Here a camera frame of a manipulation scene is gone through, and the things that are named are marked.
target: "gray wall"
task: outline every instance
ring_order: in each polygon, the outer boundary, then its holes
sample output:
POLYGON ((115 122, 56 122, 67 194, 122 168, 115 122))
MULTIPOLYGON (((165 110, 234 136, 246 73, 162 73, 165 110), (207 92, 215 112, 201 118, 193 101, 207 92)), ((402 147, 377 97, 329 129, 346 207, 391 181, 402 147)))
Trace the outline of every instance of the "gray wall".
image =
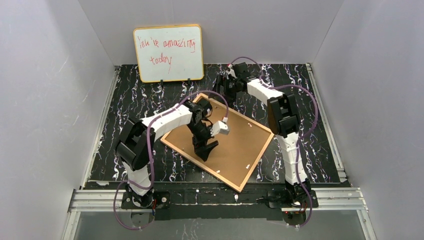
POLYGON ((136 64, 133 30, 199 24, 203 60, 312 62, 343 0, 79 0, 114 65, 136 64))
POLYGON ((0 2, 0 239, 60 239, 113 72, 77 0, 0 2))
POLYGON ((424 2, 346 0, 313 63, 379 239, 423 239, 424 2))

